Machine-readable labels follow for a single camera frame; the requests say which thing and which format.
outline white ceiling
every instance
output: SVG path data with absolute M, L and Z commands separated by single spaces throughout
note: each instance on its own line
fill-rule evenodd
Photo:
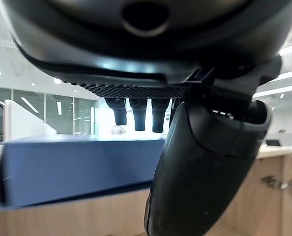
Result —
M 292 30 L 285 43 L 285 47 L 292 45 Z M 283 68 L 281 73 L 292 71 L 292 54 L 283 56 Z M 53 78 L 36 69 L 16 49 L 4 20 L 0 15 L 0 87 L 45 92 L 49 94 L 74 96 L 85 99 L 98 100 L 91 92 L 77 86 L 68 84 L 56 85 Z M 282 88 L 292 85 L 292 78 L 265 84 L 258 91 Z M 292 92 L 285 93 L 283 99 L 280 94 L 258 98 L 276 109 L 292 106 Z

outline wooden desk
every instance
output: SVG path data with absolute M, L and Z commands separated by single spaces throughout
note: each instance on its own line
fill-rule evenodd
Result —
M 292 178 L 292 147 L 261 147 L 232 203 L 205 236 L 292 236 L 292 195 L 264 185 L 267 175 Z M 145 190 L 0 212 L 0 236 L 135 236 L 144 232 L 147 197 Z

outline blue folder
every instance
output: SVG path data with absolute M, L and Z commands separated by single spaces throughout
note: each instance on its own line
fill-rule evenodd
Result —
M 150 188 L 164 136 L 36 136 L 7 142 L 0 159 L 0 209 Z

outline black plastic casing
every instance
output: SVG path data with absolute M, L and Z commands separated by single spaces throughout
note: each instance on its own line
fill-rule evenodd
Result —
M 126 125 L 126 100 L 120 98 L 105 98 L 105 100 L 115 114 L 116 125 Z
M 178 107 L 146 206 L 148 235 L 202 236 L 217 221 L 269 128 L 271 116 L 260 105 L 266 113 L 261 124 L 229 119 L 200 104 Z

